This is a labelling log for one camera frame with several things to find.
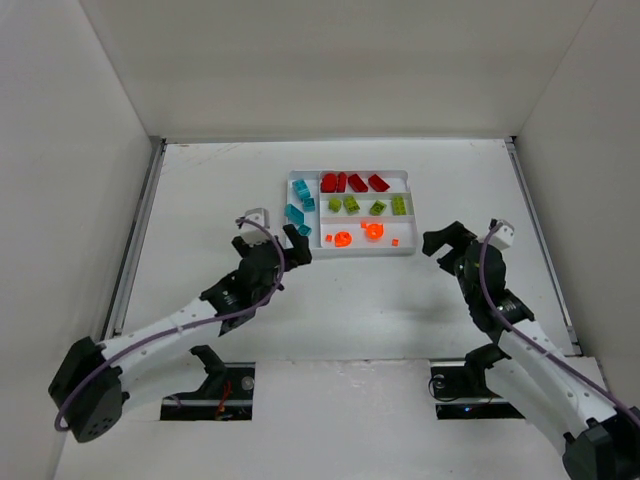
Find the lime small lego brick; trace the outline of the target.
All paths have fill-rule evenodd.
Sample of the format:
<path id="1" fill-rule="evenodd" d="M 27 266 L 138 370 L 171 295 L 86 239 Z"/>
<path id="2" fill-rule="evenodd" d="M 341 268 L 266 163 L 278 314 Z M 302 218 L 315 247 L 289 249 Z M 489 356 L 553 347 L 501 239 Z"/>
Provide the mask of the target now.
<path id="1" fill-rule="evenodd" d="M 339 212 L 342 206 L 342 202 L 338 198 L 331 198 L 329 200 L 328 206 L 331 211 Z"/>

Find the lime lego brick cluster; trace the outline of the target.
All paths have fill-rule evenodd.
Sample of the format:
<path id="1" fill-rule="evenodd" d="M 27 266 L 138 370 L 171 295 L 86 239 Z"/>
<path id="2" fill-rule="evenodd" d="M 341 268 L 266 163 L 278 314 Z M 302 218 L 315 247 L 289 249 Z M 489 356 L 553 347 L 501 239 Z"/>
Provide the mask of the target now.
<path id="1" fill-rule="evenodd" d="M 407 214 L 407 207 L 402 196 L 394 196 L 391 200 L 392 213 L 394 216 L 404 216 Z"/>
<path id="2" fill-rule="evenodd" d="M 384 211 L 386 210 L 387 204 L 380 201 L 380 200 L 376 200 L 373 205 L 370 207 L 369 213 L 372 216 L 381 216 Z"/>

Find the teal rounded lego brick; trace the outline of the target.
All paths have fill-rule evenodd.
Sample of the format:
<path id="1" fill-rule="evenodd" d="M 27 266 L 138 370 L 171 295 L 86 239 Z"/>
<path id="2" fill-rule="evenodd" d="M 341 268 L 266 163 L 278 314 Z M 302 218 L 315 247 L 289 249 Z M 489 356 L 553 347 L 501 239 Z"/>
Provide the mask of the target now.
<path id="1" fill-rule="evenodd" d="M 300 201 L 304 201 L 311 197 L 311 191 L 304 179 L 293 181 L 292 190 Z"/>

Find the lime lego plate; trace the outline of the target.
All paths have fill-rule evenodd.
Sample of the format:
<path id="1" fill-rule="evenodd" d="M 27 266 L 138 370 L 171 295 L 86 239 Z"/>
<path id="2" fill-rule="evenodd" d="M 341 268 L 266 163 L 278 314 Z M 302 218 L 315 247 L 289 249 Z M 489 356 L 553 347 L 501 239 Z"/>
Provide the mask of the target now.
<path id="1" fill-rule="evenodd" d="M 349 215 L 354 215 L 360 211 L 360 206 L 353 196 L 346 196 L 343 204 Z"/>

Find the red rounded lego brick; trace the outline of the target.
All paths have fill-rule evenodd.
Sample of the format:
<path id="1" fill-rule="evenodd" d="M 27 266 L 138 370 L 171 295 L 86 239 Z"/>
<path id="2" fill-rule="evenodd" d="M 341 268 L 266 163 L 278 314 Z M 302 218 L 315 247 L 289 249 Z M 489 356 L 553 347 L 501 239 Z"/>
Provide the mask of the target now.
<path id="1" fill-rule="evenodd" d="M 338 177 L 335 173 L 326 173 L 320 182 L 320 191 L 322 193 L 334 193 L 337 189 Z"/>

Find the orange round disc piece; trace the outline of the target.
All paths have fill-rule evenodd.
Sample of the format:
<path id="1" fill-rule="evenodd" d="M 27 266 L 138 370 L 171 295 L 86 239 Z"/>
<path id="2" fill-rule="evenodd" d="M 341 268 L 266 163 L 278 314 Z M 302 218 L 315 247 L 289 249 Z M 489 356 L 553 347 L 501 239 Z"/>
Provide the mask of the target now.
<path id="1" fill-rule="evenodd" d="M 366 238 L 370 241 L 379 241 L 384 236 L 384 225 L 383 224 L 368 224 L 365 227 L 365 235 Z"/>

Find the red lego brick cluster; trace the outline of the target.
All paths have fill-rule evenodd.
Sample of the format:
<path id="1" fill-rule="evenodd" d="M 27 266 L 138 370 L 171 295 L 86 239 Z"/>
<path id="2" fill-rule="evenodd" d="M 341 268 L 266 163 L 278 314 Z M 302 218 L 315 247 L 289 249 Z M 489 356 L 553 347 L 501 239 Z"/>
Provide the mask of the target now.
<path id="1" fill-rule="evenodd" d="M 340 172 L 337 176 L 337 193 L 344 193 L 346 191 L 347 186 L 347 174 L 345 172 Z"/>

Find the red long brick cluster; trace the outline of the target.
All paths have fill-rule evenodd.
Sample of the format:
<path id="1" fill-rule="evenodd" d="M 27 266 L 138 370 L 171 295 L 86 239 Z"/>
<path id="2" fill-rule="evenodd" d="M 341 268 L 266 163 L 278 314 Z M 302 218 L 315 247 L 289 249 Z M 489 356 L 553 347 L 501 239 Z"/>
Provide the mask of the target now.
<path id="1" fill-rule="evenodd" d="M 390 189 L 390 185 L 378 174 L 369 176 L 368 184 L 376 192 L 386 192 Z"/>

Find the red long lego brick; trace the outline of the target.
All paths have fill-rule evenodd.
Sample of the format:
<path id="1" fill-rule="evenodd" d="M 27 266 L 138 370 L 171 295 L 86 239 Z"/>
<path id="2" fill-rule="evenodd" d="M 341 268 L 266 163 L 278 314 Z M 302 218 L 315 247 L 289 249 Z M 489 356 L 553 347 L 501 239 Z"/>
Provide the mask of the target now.
<path id="1" fill-rule="evenodd" d="M 349 175 L 347 178 L 347 183 L 349 187 L 356 193 L 365 193 L 369 190 L 367 184 L 359 174 Z"/>

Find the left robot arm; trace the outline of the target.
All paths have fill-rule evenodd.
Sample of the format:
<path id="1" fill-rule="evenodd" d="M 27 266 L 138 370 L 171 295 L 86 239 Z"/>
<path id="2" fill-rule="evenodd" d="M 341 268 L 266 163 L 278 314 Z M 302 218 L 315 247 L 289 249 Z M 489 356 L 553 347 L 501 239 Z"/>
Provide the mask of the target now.
<path id="1" fill-rule="evenodd" d="M 165 367 L 186 352 L 200 358 L 208 378 L 224 364 L 210 342 L 251 321 L 257 310 L 283 290 L 285 273 L 311 263 L 309 239 L 298 227 L 283 231 L 291 245 L 259 223 L 250 225 L 263 240 L 247 242 L 236 236 L 232 244 L 241 257 L 238 267 L 169 316 L 128 335 L 96 342 L 85 336 L 67 351 L 49 387 L 57 408 L 53 426 L 69 432 L 79 443 L 93 441 L 111 429 L 129 409 L 141 404 L 143 375 Z"/>

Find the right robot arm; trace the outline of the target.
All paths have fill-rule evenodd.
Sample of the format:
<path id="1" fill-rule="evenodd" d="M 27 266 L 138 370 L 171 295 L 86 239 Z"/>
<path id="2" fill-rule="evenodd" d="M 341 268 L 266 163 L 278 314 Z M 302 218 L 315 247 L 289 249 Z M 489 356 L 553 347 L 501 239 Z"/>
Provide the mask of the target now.
<path id="1" fill-rule="evenodd" d="M 506 400 L 554 446 L 572 479 L 638 478 L 638 408 L 571 366 L 508 289 L 503 252 L 513 240 L 512 225 L 499 220 L 484 238 L 458 221 L 424 233 L 425 255 L 449 247 L 437 263 L 456 278 L 473 323 L 490 340 L 466 354 L 453 386 L 445 374 L 432 375 L 434 397 Z"/>

